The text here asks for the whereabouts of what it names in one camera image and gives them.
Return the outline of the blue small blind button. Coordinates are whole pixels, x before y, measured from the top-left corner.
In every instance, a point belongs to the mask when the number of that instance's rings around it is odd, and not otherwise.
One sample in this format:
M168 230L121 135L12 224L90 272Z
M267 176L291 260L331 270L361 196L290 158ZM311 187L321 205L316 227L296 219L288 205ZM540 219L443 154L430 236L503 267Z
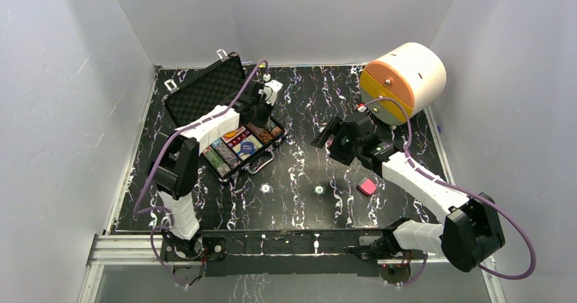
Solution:
M254 143L251 141L243 141L240 144L240 152L243 154L251 154L252 152L254 152L255 148L254 148Z

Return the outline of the black poker chip case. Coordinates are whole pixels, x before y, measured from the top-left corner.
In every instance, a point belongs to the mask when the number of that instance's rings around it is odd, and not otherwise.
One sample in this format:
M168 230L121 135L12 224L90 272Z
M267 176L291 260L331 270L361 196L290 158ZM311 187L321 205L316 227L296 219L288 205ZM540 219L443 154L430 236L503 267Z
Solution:
M270 121L282 83L272 79L268 69L255 79L259 70L246 73L234 52L218 55L194 78L173 86L165 99L176 129L150 171L156 178L193 180L202 151L213 142L246 124L264 127Z

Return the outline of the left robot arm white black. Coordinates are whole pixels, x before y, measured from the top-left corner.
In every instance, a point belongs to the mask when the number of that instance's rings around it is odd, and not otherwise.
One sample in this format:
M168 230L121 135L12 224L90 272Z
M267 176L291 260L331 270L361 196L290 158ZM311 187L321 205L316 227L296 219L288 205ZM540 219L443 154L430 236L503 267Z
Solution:
M200 224L192 199L203 150L248 123L266 125L282 87L277 80L242 86L218 101L207 114L177 127L161 145L141 193L156 186L162 200L157 210L169 217L165 229L179 238L176 248L184 258L196 259L203 251L202 239L195 236Z

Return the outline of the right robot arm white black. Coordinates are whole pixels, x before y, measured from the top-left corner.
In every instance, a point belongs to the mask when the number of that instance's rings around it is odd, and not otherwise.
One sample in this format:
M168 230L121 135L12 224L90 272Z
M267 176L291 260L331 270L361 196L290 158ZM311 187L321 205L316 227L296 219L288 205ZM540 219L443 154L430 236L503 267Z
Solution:
M377 176L392 182L424 204L437 223L407 218L385 227L382 237L352 253L384 251L400 258L418 250L444 256L458 270L469 272L501 249L506 239L493 199L480 193L470 198L441 184L442 178L406 157L400 141L365 115L332 118L311 141L326 148L329 157L343 165L354 160Z

